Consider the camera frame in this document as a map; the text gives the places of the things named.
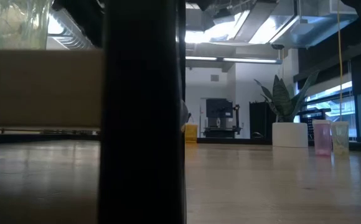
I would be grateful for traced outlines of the small pink pill bottle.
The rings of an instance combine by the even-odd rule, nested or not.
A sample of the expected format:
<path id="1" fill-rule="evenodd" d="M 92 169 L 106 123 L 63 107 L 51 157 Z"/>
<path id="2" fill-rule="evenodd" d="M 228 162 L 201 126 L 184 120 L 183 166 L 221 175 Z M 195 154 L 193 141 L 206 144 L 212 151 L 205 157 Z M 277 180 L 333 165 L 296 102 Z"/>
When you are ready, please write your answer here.
<path id="1" fill-rule="evenodd" d="M 331 156 L 331 122 L 323 119 L 314 119 L 312 121 L 312 127 L 314 130 L 314 149 L 316 155 Z"/>

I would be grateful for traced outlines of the long ceiling tube light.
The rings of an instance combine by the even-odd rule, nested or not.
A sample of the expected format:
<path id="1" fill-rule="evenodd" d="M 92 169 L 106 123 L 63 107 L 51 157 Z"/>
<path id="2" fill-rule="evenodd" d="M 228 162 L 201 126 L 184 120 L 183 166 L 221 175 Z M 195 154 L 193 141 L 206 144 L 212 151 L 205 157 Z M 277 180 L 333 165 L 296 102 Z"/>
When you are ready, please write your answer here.
<path id="1" fill-rule="evenodd" d="M 227 58 L 227 57 L 195 57 L 186 56 L 186 60 L 205 62 L 231 62 L 231 63 L 258 63 L 258 64 L 282 64 L 282 60 L 265 58 Z"/>

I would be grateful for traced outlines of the black cabinet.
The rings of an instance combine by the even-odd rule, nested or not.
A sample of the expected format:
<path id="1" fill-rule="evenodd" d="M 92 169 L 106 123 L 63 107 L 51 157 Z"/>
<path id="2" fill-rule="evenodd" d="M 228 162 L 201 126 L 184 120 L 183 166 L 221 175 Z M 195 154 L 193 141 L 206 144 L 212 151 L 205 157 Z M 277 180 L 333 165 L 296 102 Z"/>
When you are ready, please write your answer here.
<path id="1" fill-rule="evenodd" d="M 250 102 L 250 137 L 272 140 L 272 125 L 276 115 L 266 102 Z"/>

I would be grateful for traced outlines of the large silver ventilation duct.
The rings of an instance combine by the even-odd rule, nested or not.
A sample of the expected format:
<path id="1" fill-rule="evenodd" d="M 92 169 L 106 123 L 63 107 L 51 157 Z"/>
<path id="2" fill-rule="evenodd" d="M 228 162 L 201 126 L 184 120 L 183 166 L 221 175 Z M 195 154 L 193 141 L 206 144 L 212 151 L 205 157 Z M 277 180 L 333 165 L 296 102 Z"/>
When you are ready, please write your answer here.
<path id="1" fill-rule="evenodd" d="M 358 19 L 340 0 L 247 0 L 230 40 L 313 47 Z"/>

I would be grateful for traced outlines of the bright ceiling light panel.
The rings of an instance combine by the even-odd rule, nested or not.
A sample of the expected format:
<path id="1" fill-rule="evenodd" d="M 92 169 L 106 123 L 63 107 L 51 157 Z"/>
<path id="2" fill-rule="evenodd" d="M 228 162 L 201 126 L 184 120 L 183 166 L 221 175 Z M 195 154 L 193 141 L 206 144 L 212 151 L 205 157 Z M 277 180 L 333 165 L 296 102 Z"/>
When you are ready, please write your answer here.
<path id="1" fill-rule="evenodd" d="M 214 41 L 218 35 L 211 30 L 187 30 L 185 33 L 185 42 L 188 44 L 200 44 Z"/>

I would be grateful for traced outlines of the black aluminium table frame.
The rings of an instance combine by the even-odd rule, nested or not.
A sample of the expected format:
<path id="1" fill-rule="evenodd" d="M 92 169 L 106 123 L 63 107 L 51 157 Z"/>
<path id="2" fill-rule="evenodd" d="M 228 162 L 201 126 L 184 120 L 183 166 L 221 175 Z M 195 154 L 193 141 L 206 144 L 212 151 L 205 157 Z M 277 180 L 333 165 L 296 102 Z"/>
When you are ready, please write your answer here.
<path id="1" fill-rule="evenodd" d="M 37 141 L 59 141 L 59 140 L 86 140 L 99 141 L 99 136 L 73 135 L 73 134 L 0 134 L 0 144 L 37 142 Z M 264 139 L 218 139 L 198 138 L 198 144 L 248 144 L 248 145 L 271 145 L 270 140 Z M 350 151 L 361 152 L 361 142 L 350 142 Z"/>

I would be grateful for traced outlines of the black mesh chair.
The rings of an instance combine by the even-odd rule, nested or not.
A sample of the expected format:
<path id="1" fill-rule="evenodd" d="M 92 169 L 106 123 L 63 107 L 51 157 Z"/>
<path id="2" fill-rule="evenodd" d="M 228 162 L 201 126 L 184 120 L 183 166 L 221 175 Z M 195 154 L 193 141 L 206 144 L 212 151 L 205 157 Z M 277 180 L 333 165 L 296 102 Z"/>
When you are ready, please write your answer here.
<path id="1" fill-rule="evenodd" d="M 314 119 L 326 119 L 326 112 L 331 112 L 331 109 L 312 109 L 301 111 L 297 114 L 300 118 L 300 122 L 307 124 L 307 136 L 309 141 L 314 139 L 314 128 L 312 121 Z"/>

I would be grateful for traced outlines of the snake plant in white pot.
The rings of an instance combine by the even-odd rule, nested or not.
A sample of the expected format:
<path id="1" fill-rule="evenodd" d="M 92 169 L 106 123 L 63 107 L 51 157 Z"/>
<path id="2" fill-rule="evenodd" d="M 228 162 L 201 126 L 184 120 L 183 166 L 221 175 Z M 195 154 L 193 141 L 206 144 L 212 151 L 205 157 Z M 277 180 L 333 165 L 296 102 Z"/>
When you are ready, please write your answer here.
<path id="1" fill-rule="evenodd" d="M 262 89 L 262 96 L 277 122 L 272 124 L 272 144 L 274 147 L 308 147 L 307 124 L 295 123 L 294 118 L 300 112 L 306 93 L 315 84 L 319 72 L 308 76 L 304 86 L 297 95 L 291 95 L 279 76 L 274 77 L 272 90 L 267 89 L 259 81 L 256 84 Z"/>

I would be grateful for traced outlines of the large orange pill bottle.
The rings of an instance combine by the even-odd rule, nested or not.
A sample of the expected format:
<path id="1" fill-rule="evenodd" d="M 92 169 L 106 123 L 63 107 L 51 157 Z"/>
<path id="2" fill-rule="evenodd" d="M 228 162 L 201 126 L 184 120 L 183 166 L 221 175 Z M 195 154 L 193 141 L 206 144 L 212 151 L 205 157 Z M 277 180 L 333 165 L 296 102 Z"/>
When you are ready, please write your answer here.
<path id="1" fill-rule="evenodd" d="M 195 144 L 197 142 L 198 125 L 195 123 L 185 124 L 185 142 Z"/>

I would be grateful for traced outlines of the black machine on stand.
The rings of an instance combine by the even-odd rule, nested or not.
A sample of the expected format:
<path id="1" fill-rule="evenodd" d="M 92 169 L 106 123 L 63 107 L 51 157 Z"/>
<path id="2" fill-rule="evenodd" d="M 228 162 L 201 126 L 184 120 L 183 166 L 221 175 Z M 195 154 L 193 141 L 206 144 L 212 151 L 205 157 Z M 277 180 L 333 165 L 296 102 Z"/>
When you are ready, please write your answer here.
<path id="1" fill-rule="evenodd" d="M 204 136 L 235 139 L 241 132 L 239 109 L 240 105 L 234 105 L 233 101 L 224 98 L 206 99 L 207 125 L 204 127 Z"/>

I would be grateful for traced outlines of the small yellow pill bottle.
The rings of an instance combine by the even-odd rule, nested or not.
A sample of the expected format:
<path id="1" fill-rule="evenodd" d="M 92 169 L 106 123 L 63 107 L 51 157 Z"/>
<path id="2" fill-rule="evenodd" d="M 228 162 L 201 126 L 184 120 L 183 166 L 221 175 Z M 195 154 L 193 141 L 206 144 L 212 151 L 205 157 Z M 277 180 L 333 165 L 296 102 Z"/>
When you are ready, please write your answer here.
<path id="1" fill-rule="evenodd" d="M 349 155 L 349 123 L 336 121 L 331 124 L 333 153 L 339 156 Z"/>

